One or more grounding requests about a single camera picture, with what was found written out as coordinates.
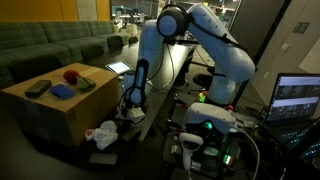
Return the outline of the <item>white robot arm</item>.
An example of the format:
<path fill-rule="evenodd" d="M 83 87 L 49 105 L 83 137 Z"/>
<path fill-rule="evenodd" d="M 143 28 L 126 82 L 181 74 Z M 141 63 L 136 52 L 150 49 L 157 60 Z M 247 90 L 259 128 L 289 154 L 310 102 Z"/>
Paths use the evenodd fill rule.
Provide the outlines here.
<path fill-rule="evenodd" d="M 147 100 L 146 82 L 162 58 L 166 39 L 190 33 L 215 63 L 208 99 L 226 105 L 237 82 L 244 82 L 255 72 L 253 60 L 225 28 L 219 18 L 205 5 L 198 3 L 185 10 L 167 4 L 157 19 L 144 23 L 138 49 L 138 60 L 132 75 L 124 76 L 124 99 L 119 115 L 132 120 L 144 115 Z"/>

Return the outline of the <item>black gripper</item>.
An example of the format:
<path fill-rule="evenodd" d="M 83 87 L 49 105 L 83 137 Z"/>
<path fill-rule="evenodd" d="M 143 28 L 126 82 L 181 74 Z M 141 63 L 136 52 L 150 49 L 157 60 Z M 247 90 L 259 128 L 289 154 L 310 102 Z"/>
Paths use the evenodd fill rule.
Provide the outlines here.
<path fill-rule="evenodd" d="M 135 115 L 132 108 L 128 108 L 125 104 L 121 105 L 120 110 L 120 118 L 123 120 L 131 120 L 135 119 Z"/>

